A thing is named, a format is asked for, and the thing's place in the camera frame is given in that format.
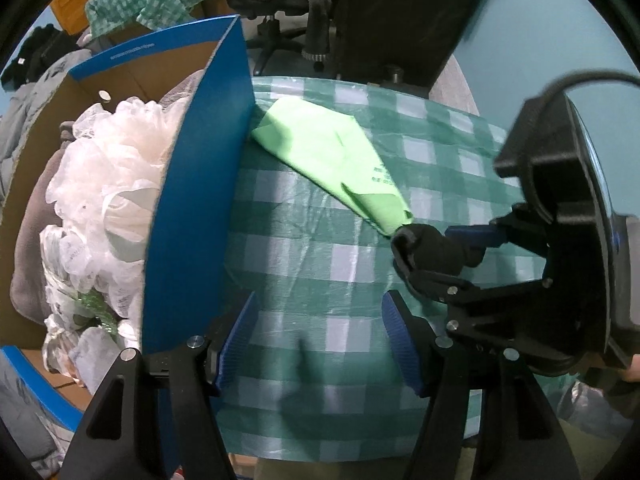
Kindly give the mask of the person's right hand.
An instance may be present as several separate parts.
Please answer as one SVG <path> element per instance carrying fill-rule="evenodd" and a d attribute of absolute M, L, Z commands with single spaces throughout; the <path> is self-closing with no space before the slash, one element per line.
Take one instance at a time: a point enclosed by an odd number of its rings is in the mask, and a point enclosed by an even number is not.
<path fill-rule="evenodd" d="M 620 378 L 625 382 L 640 382 L 640 354 L 635 354 L 629 367 L 620 372 Z"/>

